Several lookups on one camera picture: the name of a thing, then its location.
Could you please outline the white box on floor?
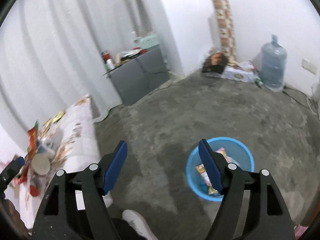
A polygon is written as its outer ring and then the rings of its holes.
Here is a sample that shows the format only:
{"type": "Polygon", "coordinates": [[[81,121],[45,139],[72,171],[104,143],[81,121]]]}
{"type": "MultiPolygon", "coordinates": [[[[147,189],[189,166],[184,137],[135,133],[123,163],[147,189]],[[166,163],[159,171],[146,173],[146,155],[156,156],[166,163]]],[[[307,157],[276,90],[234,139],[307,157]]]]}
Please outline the white box on floor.
{"type": "Polygon", "coordinates": [[[246,83],[255,83],[259,80],[258,70],[251,61],[239,63],[238,66],[227,65],[222,74],[211,72],[206,73],[207,77],[214,77],[220,79],[242,81],[246,83]]]}

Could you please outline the grey cabinet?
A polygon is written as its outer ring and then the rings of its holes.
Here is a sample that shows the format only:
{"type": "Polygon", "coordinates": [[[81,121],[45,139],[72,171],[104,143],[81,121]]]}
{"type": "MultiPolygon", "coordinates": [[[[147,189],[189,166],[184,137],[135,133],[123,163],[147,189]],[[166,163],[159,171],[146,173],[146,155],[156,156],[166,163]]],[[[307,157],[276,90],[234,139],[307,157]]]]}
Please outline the grey cabinet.
{"type": "Polygon", "coordinates": [[[123,104],[132,105],[170,79],[160,46],[107,72],[123,104]]]}

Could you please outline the white sneaker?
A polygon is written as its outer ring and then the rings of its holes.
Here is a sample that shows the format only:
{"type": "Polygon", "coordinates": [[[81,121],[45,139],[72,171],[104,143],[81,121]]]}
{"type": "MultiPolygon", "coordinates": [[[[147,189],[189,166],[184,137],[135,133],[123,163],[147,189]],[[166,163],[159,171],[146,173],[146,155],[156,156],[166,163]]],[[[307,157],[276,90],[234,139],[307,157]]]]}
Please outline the white sneaker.
{"type": "Polygon", "coordinates": [[[128,224],[140,237],[142,237],[142,239],[158,240],[140,213],[134,210],[124,210],[122,213],[122,219],[128,222],[128,224]]]}

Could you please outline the white curtain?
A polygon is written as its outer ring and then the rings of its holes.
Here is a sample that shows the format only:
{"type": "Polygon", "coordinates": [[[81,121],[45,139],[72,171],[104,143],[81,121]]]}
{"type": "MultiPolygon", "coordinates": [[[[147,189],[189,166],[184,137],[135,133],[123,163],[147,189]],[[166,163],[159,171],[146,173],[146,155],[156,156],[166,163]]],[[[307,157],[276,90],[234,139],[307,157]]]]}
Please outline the white curtain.
{"type": "Polygon", "coordinates": [[[120,104],[105,76],[104,51],[133,47],[155,32],[170,69],[184,74],[161,0],[2,0],[1,115],[7,129],[35,121],[89,94],[97,118],[120,104]]]}

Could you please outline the strawberry AD milk bottle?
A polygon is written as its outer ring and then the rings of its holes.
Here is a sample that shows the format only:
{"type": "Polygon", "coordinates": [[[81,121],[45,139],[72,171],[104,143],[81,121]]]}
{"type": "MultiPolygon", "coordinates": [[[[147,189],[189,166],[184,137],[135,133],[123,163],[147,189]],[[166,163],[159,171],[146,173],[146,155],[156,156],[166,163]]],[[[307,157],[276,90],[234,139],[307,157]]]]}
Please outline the strawberry AD milk bottle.
{"type": "Polygon", "coordinates": [[[40,194],[39,180],[34,172],[29,176],[29,193],[32,197],[38,197],[40,194]]]}

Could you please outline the blue plastic wastebasket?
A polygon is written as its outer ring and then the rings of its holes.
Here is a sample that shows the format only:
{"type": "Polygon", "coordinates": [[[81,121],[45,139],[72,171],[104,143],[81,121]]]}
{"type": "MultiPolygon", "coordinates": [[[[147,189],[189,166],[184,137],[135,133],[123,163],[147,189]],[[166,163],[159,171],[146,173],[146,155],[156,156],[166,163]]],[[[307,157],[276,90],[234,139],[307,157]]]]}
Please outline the blue plastic wastebasket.
{"type": "MultiPolygon", "coordinates": [[[[233,162],[242,170],[254,172],[254,159],[249,149],[240,141],[229,137],[217,137],[207,140],[212,150],[225,149],[228,157],[228,162],[233,162]]],[[[186,167],[185,176],[190,189],[200,198],[211,201],[221,202],[223,196],[218,193],[208,194],[208,186],[203,178],[196,170],[196,166],[202,164],[199,156],[199,149],[196,146],[189,155],[186,167]]]]}

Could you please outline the red green snack bag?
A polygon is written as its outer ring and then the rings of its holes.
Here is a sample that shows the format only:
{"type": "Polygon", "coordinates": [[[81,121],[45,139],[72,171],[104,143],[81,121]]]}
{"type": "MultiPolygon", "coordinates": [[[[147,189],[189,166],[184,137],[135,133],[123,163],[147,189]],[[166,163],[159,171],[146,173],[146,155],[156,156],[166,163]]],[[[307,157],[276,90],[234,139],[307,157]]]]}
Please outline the red green snack bag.
{"type": "Polygon", "coordinates": [[[36,121],[33,128],[31,128],[28,132],[27,132],[27,136],[29,139],[29,145],[27,147],[27,156],[25,159],[25,164],[23,166],[21,175],[18,179],[18,185],[25,183],[27,181],[27,174],[28,174],[28,170],[29,170],[29,166],[31,165],[31,161],[33,160],[33,158],[35,157],[36,151],[37,151],[37,134],[38,134],[38,130],[39,130],[39,122],[36,121]]]}

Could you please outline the white small bottle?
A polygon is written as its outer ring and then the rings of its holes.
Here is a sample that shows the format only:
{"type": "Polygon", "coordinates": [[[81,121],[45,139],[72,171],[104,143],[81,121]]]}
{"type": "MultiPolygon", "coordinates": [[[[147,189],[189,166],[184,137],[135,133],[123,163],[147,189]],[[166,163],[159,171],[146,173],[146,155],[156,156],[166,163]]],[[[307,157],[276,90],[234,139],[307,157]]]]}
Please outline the white small bottle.
{"type": "Polygon", "coordinates": [[[109,71],[111,71],[111,70],[113,70],[113,69],[116,68],[115,65],[114,65],[114,63],[113,63],[113,61],[112,61],[112,59],[108,59],[108,60],[106,61],[106,64],[107,64],[107,67],[108,67],[108,70],[109,70],[109,71]]]}

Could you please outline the patterned rolled tablecloth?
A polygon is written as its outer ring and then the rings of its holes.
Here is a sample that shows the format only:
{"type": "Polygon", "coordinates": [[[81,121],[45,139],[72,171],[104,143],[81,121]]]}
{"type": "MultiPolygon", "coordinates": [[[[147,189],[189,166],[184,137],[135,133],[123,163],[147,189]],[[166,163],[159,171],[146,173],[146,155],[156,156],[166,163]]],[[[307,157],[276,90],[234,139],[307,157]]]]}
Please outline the patterned rolled tablecloth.
{"type": "Polygon", "coordinates": [[[217,34],[221,51],[232,60],[236,60],[236,42],[233,16],[229,0],[212,0],[217,34]]]}

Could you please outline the green mesh basket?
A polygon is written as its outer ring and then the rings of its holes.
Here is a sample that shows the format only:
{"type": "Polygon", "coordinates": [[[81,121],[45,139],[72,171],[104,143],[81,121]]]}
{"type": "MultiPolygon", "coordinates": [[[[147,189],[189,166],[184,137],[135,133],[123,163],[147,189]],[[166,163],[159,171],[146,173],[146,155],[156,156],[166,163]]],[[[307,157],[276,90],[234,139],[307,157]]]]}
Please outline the green mesh basket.
{"type": "Polygon", "coordinates": [[[159,39],[155,33],[150,33],[139,39],[139,46],[141,49],[149,49],[157,45],[159,45],[159,39]]]}

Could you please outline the dark snack bag on floor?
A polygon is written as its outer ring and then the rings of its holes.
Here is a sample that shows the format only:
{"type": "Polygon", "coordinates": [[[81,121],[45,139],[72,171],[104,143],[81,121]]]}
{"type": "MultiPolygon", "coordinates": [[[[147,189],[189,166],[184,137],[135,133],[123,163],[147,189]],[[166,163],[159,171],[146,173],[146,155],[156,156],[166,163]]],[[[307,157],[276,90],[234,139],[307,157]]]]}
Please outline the dark snack bag on floor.
{"type": "Polygon", "coordinates": [[[223,53],[215,53],[205,59],[202,72],[222,74],[227,64],[228,58],[223,53]]]}

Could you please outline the blue water jug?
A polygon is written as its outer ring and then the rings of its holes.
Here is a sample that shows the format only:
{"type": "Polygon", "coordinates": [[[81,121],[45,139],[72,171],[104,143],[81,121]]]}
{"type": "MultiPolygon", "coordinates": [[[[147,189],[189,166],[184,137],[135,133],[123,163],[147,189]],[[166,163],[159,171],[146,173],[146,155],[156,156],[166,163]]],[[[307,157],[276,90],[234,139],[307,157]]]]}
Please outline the blue water jug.
{"type": "Polygon", "coordinates": [[[268,89],[281,92],[284,88],[287,51],[278,44],[278,37],[271,36],[271,42],[261,48],[261,70],[259,78],[268,89]]]}

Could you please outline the red thermos bottle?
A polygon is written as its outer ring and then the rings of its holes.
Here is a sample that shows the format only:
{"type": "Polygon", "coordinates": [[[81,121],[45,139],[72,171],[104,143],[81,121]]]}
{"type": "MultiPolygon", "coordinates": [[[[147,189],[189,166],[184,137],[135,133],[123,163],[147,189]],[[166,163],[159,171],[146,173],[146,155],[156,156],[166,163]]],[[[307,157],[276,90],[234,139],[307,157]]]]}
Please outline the red thermos bottle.
{"type": "Polygon", "coordinates": [[[108,50],[103,51],[101,55],[105,63],[107,63],[107,61],[111,59],[111,56],[108,50]]]}

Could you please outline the floral vinyl tablecloth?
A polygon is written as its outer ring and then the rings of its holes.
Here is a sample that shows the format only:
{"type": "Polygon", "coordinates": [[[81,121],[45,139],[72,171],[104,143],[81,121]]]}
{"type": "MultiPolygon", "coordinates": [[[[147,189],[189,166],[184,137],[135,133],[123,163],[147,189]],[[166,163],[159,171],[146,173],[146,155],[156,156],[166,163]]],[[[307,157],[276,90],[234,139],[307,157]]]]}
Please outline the floral vinyl tablecloth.
{"type": "Polygon", "coordinates": [[[40,145],[46,145],[55,151],[55,157],[51,161],[47,175],[36,174],[30,165],[25,183],[18,185],[19,177],[14,180],[14,185],[19,188],[20,216],[29,229],[34,226],[40,202],[56,171],[63,169],[68,173],[78,172],[100,159],[90,94],[82,96],[67,109],[45,122],[34,120],[27,129],[33,128],[36,121],[39,122],[37,148],[40,145]],[[29,176],[33,172],[37,175],[40,184],[38,197],[32,197],[29,193],[29,176]]]}

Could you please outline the white paper cup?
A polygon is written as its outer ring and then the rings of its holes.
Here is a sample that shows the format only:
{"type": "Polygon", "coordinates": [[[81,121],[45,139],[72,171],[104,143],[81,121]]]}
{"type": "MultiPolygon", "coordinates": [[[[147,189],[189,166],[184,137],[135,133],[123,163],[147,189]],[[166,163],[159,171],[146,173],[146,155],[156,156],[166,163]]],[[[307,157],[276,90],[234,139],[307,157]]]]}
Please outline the white paper cup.
{"type": "Polygon", "coordinates": [[[47,175],[50,171],[51,161],[55,157],[55,151],[46,145],[40,145],[34,155],[31,166],[34,172],[40,176],[47,175]]]}

